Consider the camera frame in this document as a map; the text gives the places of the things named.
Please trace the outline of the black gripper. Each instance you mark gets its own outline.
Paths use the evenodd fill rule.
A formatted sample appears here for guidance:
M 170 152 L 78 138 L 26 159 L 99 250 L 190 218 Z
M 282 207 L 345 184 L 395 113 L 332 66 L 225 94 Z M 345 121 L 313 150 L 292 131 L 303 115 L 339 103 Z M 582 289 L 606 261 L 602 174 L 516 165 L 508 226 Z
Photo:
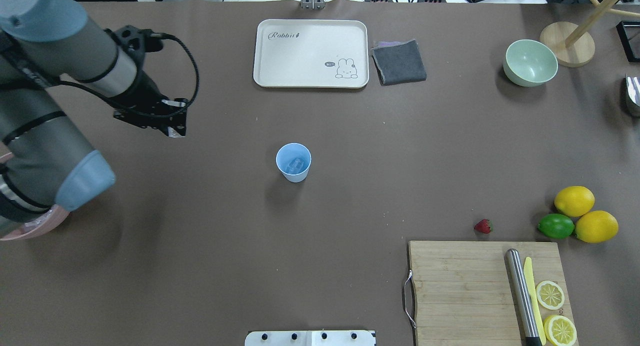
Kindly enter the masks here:
M 109 100 L 120 109 L 119 118 L 126 123 L 140 128 L 165 129 L 165 136 L 169 138 L 186 136 L 187 98 L 171 99 L 163 95 L 144 71 L 137 73 L 126 91 Z

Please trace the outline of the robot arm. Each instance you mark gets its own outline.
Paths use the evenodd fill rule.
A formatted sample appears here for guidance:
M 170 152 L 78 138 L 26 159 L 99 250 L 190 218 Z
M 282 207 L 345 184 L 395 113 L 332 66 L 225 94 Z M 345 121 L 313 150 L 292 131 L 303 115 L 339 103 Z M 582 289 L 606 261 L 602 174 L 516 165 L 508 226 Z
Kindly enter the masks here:
M 115 174 L 48 93 L 86 91 L 114 118 L 168 137 L 186 133 L 195 98 L 160 93 L 143 69 L 146 54 L 172 34 L 127 25 L 100 28 L 75 0 L 1 0 L 1 235 L 54 206 L 77 210 L 115 183 Z

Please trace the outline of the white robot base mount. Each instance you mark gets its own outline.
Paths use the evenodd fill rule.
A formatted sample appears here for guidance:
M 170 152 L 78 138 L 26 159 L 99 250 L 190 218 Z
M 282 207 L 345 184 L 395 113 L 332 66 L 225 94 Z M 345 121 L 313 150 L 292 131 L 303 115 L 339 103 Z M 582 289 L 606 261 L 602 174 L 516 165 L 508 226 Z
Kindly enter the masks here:
M 274 330 L 252 331 L 245 346 L 376 346 L 370 330 Z

